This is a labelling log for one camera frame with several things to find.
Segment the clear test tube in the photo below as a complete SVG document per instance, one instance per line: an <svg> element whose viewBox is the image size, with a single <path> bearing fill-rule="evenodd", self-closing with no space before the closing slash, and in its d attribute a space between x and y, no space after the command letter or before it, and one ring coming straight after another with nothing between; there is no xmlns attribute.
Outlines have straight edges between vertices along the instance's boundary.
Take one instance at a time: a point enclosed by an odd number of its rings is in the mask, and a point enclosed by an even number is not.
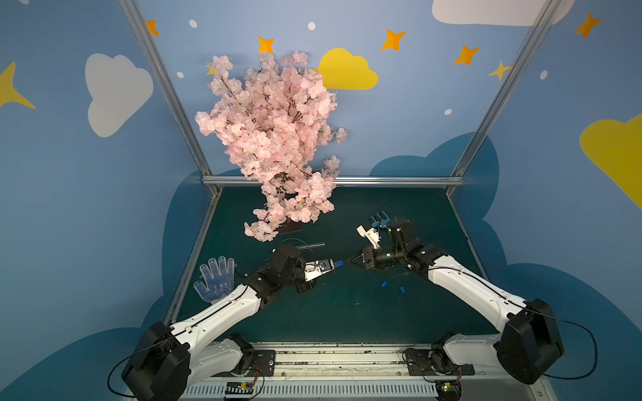
<svg viewBox="0 0 642 401"><path fill-rule="evenodd" d="M297 249L299 249L299 250L314 250L314 249L318 249L318 248L322 248L322 247L326 247L326 244L324 242L299 245L299 246L297 246Z"/></svg>
<svg viewBox="0 0 642 401"><path fill-rule="evenodd" d="M336 262L332 259L322 259L315 261L314 267L324 272L334 270L337 266Z"/></svg>

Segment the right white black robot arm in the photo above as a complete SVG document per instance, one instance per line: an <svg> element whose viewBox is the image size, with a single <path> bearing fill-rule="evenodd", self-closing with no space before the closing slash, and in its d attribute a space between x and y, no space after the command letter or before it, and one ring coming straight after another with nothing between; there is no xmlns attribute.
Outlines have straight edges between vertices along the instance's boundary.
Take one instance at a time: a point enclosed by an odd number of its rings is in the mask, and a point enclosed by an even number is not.
<svg viewBox="0 0 642 401"><path fill-rule="evenodd" d="M446 335L432 346L434 370L451 374L463 365L503 369L523 384L534 384L564 354L553 310L495 286L464 267L434 244L423 244L410 221L389 223L390 247L380 244L380 224L357 228L369 241L359 257L366 270L404 266L442 287L481 314L496 329L493 335Z"/></svg>

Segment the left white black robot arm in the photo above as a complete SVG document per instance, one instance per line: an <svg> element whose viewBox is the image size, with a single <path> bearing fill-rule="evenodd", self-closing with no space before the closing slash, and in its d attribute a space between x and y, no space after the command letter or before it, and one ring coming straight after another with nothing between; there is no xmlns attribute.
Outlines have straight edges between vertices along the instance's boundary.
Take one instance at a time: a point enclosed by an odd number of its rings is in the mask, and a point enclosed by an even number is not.
<svg viewBox="0 0 642 401"><path fill-rule="evenodd" d="M273 302L285 287L298 292L314 287L334 270L331 259L307 262L297 247L278 247L269 263L209 308L180 322L157 322L144 333L135 352L121 362L121 378L136 400L177 400L186 389L219 374L261 372L253 346L238 334L221 336Z"/></svg>

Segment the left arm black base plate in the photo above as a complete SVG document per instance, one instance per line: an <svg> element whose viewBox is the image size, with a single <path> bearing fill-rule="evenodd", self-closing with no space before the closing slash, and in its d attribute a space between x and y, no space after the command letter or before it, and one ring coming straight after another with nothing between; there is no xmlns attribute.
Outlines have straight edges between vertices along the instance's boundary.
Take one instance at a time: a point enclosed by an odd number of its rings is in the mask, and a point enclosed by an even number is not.
<svg viewBox="0 0 642 401"><path fill-rule="evenodd" d="M234 374L248 376L259 373L260 376L272 377L276 367L276 351L272 349L245 352L241 357Z"/></svg>

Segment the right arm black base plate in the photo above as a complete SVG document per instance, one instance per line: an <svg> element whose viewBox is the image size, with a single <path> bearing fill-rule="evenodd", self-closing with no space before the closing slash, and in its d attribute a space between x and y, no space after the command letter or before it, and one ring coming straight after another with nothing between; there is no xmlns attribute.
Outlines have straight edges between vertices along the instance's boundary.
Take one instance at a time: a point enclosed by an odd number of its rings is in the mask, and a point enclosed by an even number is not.
<svg viewBox="0 0 642 401"><path fill-rule="evenodd" d="M413 349L402 351L402 361L410 376L474 376L476 371L471 364L456 365L441 349Z"/></svg>

